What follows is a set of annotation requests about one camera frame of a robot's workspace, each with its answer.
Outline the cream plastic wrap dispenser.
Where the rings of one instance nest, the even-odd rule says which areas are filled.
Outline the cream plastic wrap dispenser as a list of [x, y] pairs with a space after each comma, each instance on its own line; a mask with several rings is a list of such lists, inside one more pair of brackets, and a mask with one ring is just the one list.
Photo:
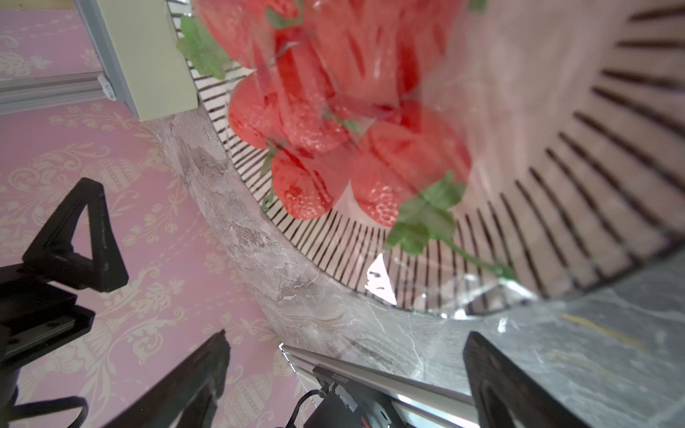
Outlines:
[[103, 74], [109, 97], [124, 103], [139, 121], [198, 107], [186, 59], [177, 50], [177, 28], [169, 8], [187, 1], [77, 1], [75, 3]]

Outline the red strawberry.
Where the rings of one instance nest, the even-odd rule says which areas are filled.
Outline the red strawberry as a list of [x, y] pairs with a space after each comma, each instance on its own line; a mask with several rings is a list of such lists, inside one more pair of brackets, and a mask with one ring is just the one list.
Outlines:
[[317, 219], [343, 195], [352, 159], [353, 153], [342, 146], [323, 154], [281, 150], [271, 162], [276, 197], [295, 219]]

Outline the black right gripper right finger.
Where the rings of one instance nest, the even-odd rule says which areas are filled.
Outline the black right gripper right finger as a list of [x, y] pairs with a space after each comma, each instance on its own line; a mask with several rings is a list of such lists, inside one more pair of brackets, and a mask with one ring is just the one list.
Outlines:
[[480, 426], [587, 426], [480, 333], [467, 337], [463, 359]]

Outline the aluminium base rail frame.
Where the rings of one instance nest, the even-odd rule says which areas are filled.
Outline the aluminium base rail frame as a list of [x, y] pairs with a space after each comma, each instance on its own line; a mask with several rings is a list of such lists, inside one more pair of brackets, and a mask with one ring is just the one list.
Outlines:
[[296, 374], [315, 383], [303, 427], [477, 427], [473, 399], [457, 392], [282, 344]]

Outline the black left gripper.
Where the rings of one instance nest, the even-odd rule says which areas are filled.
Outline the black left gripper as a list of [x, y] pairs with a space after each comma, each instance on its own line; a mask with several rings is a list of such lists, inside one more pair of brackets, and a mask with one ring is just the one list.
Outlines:
[[[76, 253], [72, 239], [87, 212], [91, 256]], [[116, 291], [130, 277], [112, 230], [105, 188], [82, 178], [55, 209], [22, 255], [37, 274], [76, 290]], [[21, 369], [89, 333], [95, 313], [77, 296], [51, 285], [21, 264], [1, 268], [1, 426], [77, 409], [72, 427], [83, 426], [87, 400], [71, 396], [19, 405]]]

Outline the glass plate of strawberries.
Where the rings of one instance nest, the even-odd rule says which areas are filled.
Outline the glass plate of strawberries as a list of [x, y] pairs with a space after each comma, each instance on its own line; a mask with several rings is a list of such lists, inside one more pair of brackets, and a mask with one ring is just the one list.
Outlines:
[[465, 319], [684, 247], [681, 1], [172, 1], [272, 239]]

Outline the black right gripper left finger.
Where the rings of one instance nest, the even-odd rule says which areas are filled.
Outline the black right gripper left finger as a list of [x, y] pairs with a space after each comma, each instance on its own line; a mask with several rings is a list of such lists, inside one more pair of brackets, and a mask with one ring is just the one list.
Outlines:
[[212, 335], [109, 427], [210, 427], [225, 390], [230, 345]]

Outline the aluminium corner rail left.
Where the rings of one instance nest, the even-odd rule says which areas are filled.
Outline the aluminium corner rail left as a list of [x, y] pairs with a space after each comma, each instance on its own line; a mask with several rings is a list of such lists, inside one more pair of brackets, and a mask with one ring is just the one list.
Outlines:
[[14, 114], [105, 99], [100, 72], [1, 82], [1, 114]]

